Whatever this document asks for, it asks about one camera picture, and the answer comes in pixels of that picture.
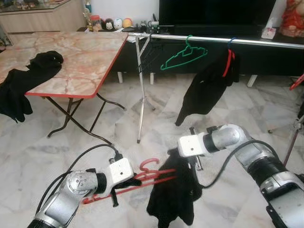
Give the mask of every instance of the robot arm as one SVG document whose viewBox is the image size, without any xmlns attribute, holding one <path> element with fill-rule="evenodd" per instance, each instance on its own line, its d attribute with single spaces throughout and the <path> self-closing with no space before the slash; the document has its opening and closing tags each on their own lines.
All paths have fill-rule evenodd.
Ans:
<svg viewBox="0 0 304 228">
<path fill-rule="evenodd" d="M 213 152 L 238 146 L 253 140 L 243 128 L 227 124 L 211 131 L 179 139 L 182 157 L 210 156 Z M 263 144 L 251 143 L 235 153 L 236 159 L 251 175 L 268 202 L 268 214 L 277 228 L 304 227 L 304 183 L 288 171 L 276 154 Z"/>
<path fill-rule="evenodd" d="M 28 228 L 65 228 L 83 197 L 98 193 L 108 196 L 115 185 L 132 177 L 133 170 L 126 158 L 98 173 L 73 171 L 65 177 L 59 191 L 46 201 Z"/>
</svg>

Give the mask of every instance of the bottle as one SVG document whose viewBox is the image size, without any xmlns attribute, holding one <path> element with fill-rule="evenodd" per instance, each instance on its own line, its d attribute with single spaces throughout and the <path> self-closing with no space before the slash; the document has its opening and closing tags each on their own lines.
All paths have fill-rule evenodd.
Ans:
<svg viewBox="0 0 304 228">
<path fill-rule="evenodd" d="M 85 7 L 92 13 L 91 0 L 85 0 Z"/>
</svg>

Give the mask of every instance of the cabinet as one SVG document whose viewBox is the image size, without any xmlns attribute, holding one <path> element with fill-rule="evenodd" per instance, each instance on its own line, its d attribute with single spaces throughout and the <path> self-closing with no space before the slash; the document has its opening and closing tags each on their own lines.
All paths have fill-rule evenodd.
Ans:
<svg viewBox="0 0 304 228">
<path fill-rule="evenodd" d="M 45 31 L 77 31 L 85 26 L 82 0 L 64 0 L 58 5 L 41 3 L 30 10 L 14 6 L 0 10 L 0 25 L 12 44 L 25 34 Z"/>
</svg>

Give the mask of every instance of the toy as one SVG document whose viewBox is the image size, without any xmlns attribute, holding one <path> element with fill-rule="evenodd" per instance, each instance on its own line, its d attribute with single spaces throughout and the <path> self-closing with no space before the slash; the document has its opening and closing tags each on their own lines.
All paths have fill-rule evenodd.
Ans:
<svg viewBox="0 0 304 228">
<path fill-rule="evenodd" d="M 141 32 L 146 32 L 147 31 L 147 22 L 145 20 L 141 21 L 139 29 L 140 29 Z"/>
<path fill-rule="evenodd" d="M 106 30 L 113 30 L 114 29 L 114 23 L 113 20 L 108 18 L 105 20 L 105 29 Z"/>
<path fill-rule="evenodd" d="M 287 0 L 280 33 L 289 37 L 304 37 L 304 0 Z"/>
<path fill-rule="evenodd" d="M 126 27 L 130 27 L 132 26 L 132 20 L 130 18 L 125 18 L 123 20 L 123 27 L 126 28 Z"/>
<path fill-rule="evenodd" d="M 123 27 L 123 20 L 121 20 L 120 18 L 116 18 L 115 20 L 114 20 L 114 28 L 116 29 L 116 30 L 119 30 L 119 29 L 121 29 Z"/>
<path fill-rule="evenodd" d="M 101 27 L 103 30 L 106 30 L 105 21 L 100 18 Z"/>
</svg>

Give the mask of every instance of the hanging clothes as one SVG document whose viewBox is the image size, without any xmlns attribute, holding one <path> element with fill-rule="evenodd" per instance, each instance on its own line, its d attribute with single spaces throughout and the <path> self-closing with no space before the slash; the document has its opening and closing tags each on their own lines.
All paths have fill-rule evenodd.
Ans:
<svg viewBox="0 0 304 228">
<path fill-rule="evenodd" d="M 39 53 L 30 60 L 28 71 L 12 69 L 0 84 L 0 114 L 16 122 L 25 120 L 24 114 L 33 110 L 24 94 L 54 77 L 61 69 L 63 57 L 56 51 Z"/>
<path fill-rule="evenodd" d="M 193 176 L 188 160 L 179 155 L 178 149 L 168 152 L 170 157 L 159 170 L 175 169 L 177 178 L 154 185 L 147 212 L 158 219 L 158 228 L 167 228 L 180 217 L 188 226 L 193 223 L 193 202 L 202 195 L 202 187 Z"/>
<path fill-rule="evenodd" d="M 239 80 L 240 58 L 226 49 L 219 58 L 199 72 L 188 88 L 175 125 L 180 126 L 190 114 L 208 114 L 227 86 Z"/>
</svg>

